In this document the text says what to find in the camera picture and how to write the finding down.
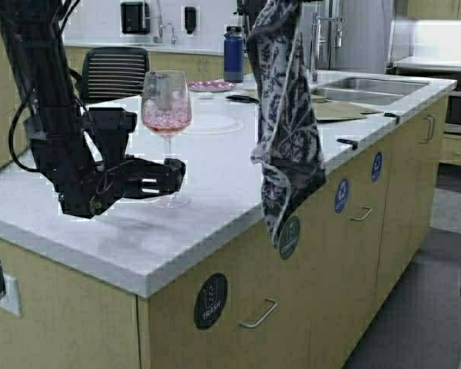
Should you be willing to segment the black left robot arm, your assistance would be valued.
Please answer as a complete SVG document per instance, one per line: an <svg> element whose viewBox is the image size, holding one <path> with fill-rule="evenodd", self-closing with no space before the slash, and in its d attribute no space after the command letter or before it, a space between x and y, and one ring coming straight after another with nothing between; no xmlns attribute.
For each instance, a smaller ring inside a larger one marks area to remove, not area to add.
<svg viewBox="0 0 461 369"><path fill-rule="evenodd" d="M21 96L35 172L58 193L63 213L92 218L116 201L170 195L186 166L126 152L137 116L123 108L86 108L75 95L60 21L69 1L0 1L0 34Z"/></svg>

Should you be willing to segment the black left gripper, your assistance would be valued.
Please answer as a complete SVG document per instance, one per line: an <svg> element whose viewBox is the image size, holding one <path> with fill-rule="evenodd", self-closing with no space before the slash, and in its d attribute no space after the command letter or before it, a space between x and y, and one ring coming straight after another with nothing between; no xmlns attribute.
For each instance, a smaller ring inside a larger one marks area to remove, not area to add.
<svg viewBox="0 0 461 369"><path fill-rule="evenodd" d="M186 164L164 165L126 152L137 115L123 108L41 108L41 130L31 138L36 168L54 186L64 214L93 218L122 198L180 191Z"/></svg>

